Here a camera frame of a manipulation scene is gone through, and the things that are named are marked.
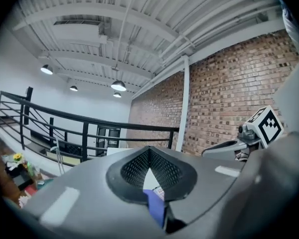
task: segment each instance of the brick wall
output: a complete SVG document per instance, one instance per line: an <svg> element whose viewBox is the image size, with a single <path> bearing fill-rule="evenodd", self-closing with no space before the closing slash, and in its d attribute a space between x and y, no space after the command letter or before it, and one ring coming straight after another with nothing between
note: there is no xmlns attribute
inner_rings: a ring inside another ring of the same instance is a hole
<svg viewBox="0 0 299 239"><path fill-rule="evenodd" d="M183 103L184 73L179 72L155 85L132 101L129 123L179 127ZM128 130L128 138L167 139L168 132ZM174 134L175 149L178 134ZM129 147L146 145L167 147L167 142L128 142Z"/></svg>
<svg viewBox="0 0 299 239"><path fill-rule="evenodd" d="M281 30L233 45L191 65L182 151L200 155L207 147L235 138L237 127L266 105L271 105L284 122L272 94L298 60L291 39ZM178 126L182 94L183 73L180 72L134 99L129 122ZM128 131L129 137L143 135L160 136L157 132ZM148 143L130 142L129 146L145 144Z"/></svg>

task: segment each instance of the ceiling light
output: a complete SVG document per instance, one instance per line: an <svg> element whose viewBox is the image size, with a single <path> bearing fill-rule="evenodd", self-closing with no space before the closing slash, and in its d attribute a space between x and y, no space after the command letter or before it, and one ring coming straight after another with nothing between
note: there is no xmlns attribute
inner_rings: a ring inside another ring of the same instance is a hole
<svg viewBox="0 0 299 239"><path fill-rule="evenodd" d="M117 67L115 67L115 66L111 67L111 69L112 69L113 71L115 71L115 72L118 72L118 71L119 71L119 69L118 69Z"/></svg>
<svg viewBox="0 0 299 239"><path fill-rule="evenodd" d="M76 86L71 86L70 90L72 90L72 91L78 91L78 88Z"/></svg>
<svg viewBox="0 0 299 239"><path fill-rule="evenodd" d="M41 67L41 71L42 71L43 73L45 73L45 74L49 74L49 75L53 74L52 70L49 69L49 66L48 66L48 65L44 65L44 66L42 66L42 67Z"/></svg>
<svg viewBox="0 0 299 239"><path fill-rule="evenodd" d="M116 98L121 98L121 97L122 97L121 94L120 94L120 93L117 93L117 92L115 92L115 93L113 94L113 96L116 97Z"/></svg>
<svg viewBox="0 0 299 239"><path fill-rule="evenodd" d="M122 81L113 82L112 85L111 85L111 88L115 89L115 90L118 90L118 91L125 91L126 90L125 84Z"/></svg>

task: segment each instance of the ceiling duct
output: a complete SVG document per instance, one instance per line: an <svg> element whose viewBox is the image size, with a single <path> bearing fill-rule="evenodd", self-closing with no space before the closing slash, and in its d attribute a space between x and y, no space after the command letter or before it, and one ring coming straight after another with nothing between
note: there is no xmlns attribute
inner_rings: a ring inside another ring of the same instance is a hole
<svg viewBox="0 0 299 239"><path fill-rule="evenodd" d="M107 36L100 34L103 23L93 20L61 20L52 26L54 36L67 44L82 44L100 47L107 44Z"/></svg>

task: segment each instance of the yellow flower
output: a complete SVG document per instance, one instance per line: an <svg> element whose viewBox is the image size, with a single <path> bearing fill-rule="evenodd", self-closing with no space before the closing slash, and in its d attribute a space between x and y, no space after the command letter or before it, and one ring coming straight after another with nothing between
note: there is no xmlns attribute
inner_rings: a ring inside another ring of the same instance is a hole
<svg viewBox="0 0 299 239"><path fill-rule="evenodd" d="M13 159L16 161L20 161L20 159L22 159L22 154L21 153L16 153L15 155L13 155Z"/></svg>

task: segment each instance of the mesh vent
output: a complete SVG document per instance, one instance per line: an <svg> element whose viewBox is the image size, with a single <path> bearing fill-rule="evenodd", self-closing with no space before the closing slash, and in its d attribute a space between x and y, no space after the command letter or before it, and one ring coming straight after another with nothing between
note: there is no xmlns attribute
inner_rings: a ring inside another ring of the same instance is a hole
<svg viewBox="0 0 299 239"><path fill-rule="evenodd" d="M197 173L191 165L147 146L109 167L106 173L108 186L124 201L147 204L143 185L149 168L164 190L165 202L185 198L197 182Z"/></svg>
<svg viewBox="0 0 299 239"><path fill-rule="evenodd" d="M182 172L177 166L154 151L150 154L150 168L164 190L177 184L182 177Z"/></svg>
<svg viewBox="0 0 299 239"><path fill-rule="evenodd" d="M144 180L150 167L149 153L150 150L147 150L122 167L122 177L134 187L143 188Z"/></svg>
<svg viewBox="0 0 299 239"><path fill-rule="evenodd" d="M149 168L164 190L177 184L182 177L182 172L176 165L151 149L125 164L121 174L128 183L142 189Z"/></svg>

